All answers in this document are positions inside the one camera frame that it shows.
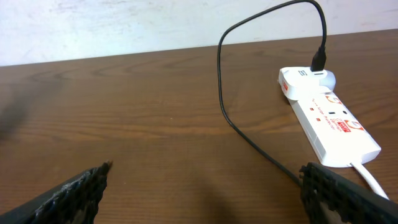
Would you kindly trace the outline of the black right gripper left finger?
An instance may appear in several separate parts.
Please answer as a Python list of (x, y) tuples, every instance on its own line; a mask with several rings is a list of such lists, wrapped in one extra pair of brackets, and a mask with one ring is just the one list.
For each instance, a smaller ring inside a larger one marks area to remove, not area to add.
[(93, 223), (112, 161), (68, 179), (1, 215), (1, 223)]

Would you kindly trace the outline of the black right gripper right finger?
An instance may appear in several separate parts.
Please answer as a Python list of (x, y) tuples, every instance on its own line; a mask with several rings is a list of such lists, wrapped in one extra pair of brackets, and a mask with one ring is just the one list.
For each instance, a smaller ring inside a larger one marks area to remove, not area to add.
[(300, 198), (310, 223), (397, 223), (397, 204), (309, 162), (300, 169)]

